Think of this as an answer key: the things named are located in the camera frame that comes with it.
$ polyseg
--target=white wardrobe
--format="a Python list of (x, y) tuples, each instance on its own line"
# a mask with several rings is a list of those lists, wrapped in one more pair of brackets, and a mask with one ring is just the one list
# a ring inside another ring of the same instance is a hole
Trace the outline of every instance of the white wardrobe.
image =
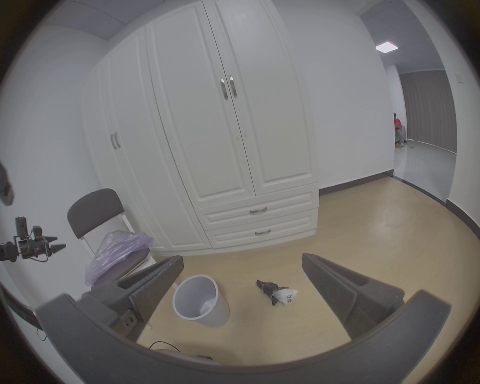
[(270, 0), (161, 15), (94, 68), (82, 105), (100, 182), (152, 250), (228, 252), (315, 233), (312, 112)]

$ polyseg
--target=silver handle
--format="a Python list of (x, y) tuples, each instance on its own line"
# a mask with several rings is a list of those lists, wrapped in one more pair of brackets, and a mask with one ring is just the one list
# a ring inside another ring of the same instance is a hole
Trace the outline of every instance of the silver handle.
[(113, 148), (114, 148), (114, 149), (117, 149), (117, 147), (116, 147), (115, 144), (113, 143), (113, 134), (110, 135), (110, 142), (112, 143)]
[(230, 76), (230, 85), (232, 86), (233, 97), (237, 97), (237, 89), (235, 88), (235, 83), (233, 82), (233, 76)]
[(269, 229), (268, 231), (265, 231), (265, 232), (255, 232), (255, 235), (257, 235), (257, 236), (268, 235), (270, 232), (272, 232), (271, 229)]
[(223, 97), (225, 98), (225, 100), (228, 100), (228, 93), (227, 93), (227, 87), (225, 87), (225, 80), (220, 79), (220, 82), (222, 83)]
[(250, 215), (259, 215), (261, 213), (266, 212), (267, 209), (268, 209), (267, 207), (262, 208), (262, 209), (253, 209), (253, 210), (250, 211)]
[(119, 138), (117, 137), (117, 133), (115, 132), (115, 142), (117, 143), (118, 148), (121, 148), (119, 144)]

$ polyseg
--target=person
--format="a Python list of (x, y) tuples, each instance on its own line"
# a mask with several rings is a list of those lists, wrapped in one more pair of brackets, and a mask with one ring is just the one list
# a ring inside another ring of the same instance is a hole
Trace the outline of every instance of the person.
[(403, 133), (402, 133), (402, 122), (400, 119), (397, 119), (396, 113), (393, 114), (393, 121), (395, 125), (395, 148), (403, 147)]

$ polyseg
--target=purple plastic bag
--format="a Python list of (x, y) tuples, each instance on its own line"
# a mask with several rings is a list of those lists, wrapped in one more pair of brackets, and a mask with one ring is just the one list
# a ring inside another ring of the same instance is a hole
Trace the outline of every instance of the purple plastic bag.
[(152, 244), (153, 239), (143, 233), (115, 231), (107, 234), (86, 268), (85, 284), (93, 287), (112, 266), (123, 261), (130, 253), (149, 248)]

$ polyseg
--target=drawer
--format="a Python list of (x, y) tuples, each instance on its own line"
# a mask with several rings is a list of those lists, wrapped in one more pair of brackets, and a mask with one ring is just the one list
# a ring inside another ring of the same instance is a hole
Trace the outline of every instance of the drawer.
[(277, 239), (317, 228), (318, 208), (251, 224), (205, 231), (213, 248)]
[(318, 191), (314, 183), (196, 209), (195, 213), (206, 231), (255, 223), (318, 208)]

